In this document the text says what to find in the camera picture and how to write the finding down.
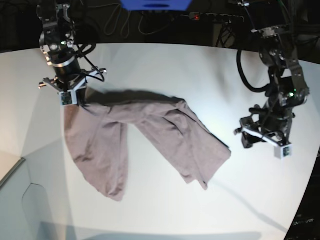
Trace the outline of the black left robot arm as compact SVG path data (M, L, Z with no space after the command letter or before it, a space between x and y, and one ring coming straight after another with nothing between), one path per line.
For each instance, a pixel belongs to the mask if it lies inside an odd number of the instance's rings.
M281 0L240 0L252 25L252 33L259 34L259 57L268 68L269 83L256 88L249 84L241 64L239 49L236 63L243 84L253 93L264 93L263 107L250 108L250 116L242 118L235 134L242 135L242 145L249 149L256 143L270 143L288 149L295 118L295 107L306 103L310 89L299 63L292 33L289 11Z

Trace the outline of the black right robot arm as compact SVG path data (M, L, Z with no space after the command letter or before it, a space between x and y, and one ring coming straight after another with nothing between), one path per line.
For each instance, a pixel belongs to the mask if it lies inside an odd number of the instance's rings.
M44 78L39 83L40 89L51 86L58 92L76 92L86 83L85 71L78 61L84 53L81 48L74 49L76 34L69 9L70 4L63 0L41 0L37 5L37 16L42 22L39 47L55 72L53 79Z

